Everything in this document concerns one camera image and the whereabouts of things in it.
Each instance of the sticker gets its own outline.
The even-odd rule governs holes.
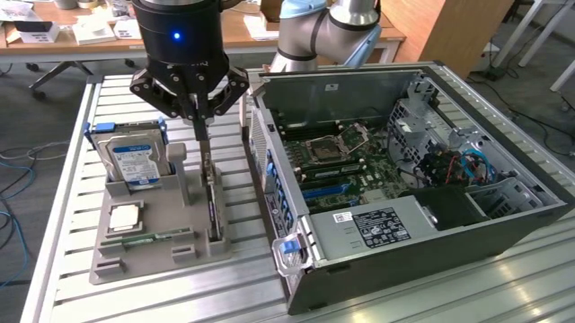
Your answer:
[[[338,170],[333,170],[333,171],[330,171],[330,172],[317,173],[317,174],[314,175],[314,177],[324,177],[324,176],[337,175],[338,173],[340,173],[340,171],[338,171]]]
[[[350,216],[350,212],[334,213],[333,220],[334,223],[350,221],[353,217]]]
[[[159,172],[155,163],[149,160],[151,146],[134,145],[113,148],[117,167],[123,181],[131,185],[145,185],[158,181]]]
[[[352,165],[352,166],[341,167],[341,173],[352,172],[353,170],[357,170],[358,167],[360,167],[360,165]]]
[[[337,91],[338,84],[325,84],[325,91]]]
[[[394,214],[393,208],[370,211],[352,216],[365,246],[377,248],[410,239],[409,233]]]

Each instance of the gray carpet floor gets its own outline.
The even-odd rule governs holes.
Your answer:
[[[496,45],[504,44],[514,27],[516,24],[501,25],[493,37]],[[258,67],[262,63],[270,62],[272,56],[236,55],[232,57],[232,62],[242,67]],[[557,94],[548,90],[573,59],[575,48],[549,38],[526,67],[518,68],[514,63],[510,64],[510,67],[517,71],[518,78],[505,77],[489,84],[496,88],[513,109],[557,125],[565,131],[575,132],[575,111],[562,112],[560,110],[561,99]],[[143,61],[137,60],[135,64],[142,66]],[[42,71],[49,70],[51,66],[53,64],[39,64]],[[119,75],[133,72],[131,68],[123,66],[121,60],[86,63],[86,66],[93,73],[99,75]],[[39,73],[27,71],[23,64],[15,64],[11,71],[0,77],[0,120],[3,121],[0,127],[0,151],[13,147],[33,147],[53,141],[63,141],[70,137],[85,84],[83,74],[77,69],[69,69],[49,81],[39,88],[47,94],[47,99],[43,102],[37,102],[27,91],[27,85],[38,76]],[[481,79],[478,75],[472,75],[472,78]],[[482,84],[473,84],[473,87],[488,101],[505,112],[506,107],[493,91]],[[562,95],[575,104],[575,77],[562,87]],[[541,142],[542,131],[540,127],[525,118],[517,118],[516,123]],[[553,130],[548,130],[548,133],[550,147],[564,152],[569,151],[572,144],[568,136]],[[45,155],[61,153],[62,148],[54,147],[45,152]],[[557,158],[570,169],[575,169],[575,159],[561,155]],[[22,159],[14,164],[26,165],[27,162]],[[37,173],[34,183],[6,201],[19,220],[31,251],[30,264],[23,274],[17,278],[19,280],[31,278],[33,258],[39,250],[62,163],[62,159],[38,161],[34,166]],[[19,174],[19,170],[0,167],[0,187],[5,187]],[[0,231],[0,243],[6,237],[6,231],[5,229]],[[14,236],[6,247],[0,250],[0,281],[7,279],[18,271],[21,262],[22,250],[17,236]],[[0,289],[0,323],[18,321],[26,291],[26,285]]]

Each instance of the aluminum extrusion table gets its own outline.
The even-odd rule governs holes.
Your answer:
[[[437,68],[453,85],[453,74]],[[526,322],[575,318],[575,217],[566,215],[504,254],[298,316],[285,314],[240,140],[237,105],[209,128],[222,171],[233,256],[218,263],[93,286],[87,282],[103,167],[82,138],[89,121],[154,119],[127,91],[130,76],[86,85],[21,322]],[[528,156],[575,193],[573,174],[472,88],[457,91]],[[193,131],[167,119],[170,142],[200,162]]]

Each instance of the paper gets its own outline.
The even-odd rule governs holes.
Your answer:
[[[22,1],[0,0],[0,21],[41,22],[31,10],[33,6]]]
[[[244,24],[248,28],[249,36],[253,40],[276,40],[278,32],[269,32],[262,25],[261,17],[254,15],[244,16]]]

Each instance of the circuit board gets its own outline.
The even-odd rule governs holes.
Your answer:
[[[394,199],[408,189],[368,125],[341,124],[338,134],[284,141],[309,213]]]

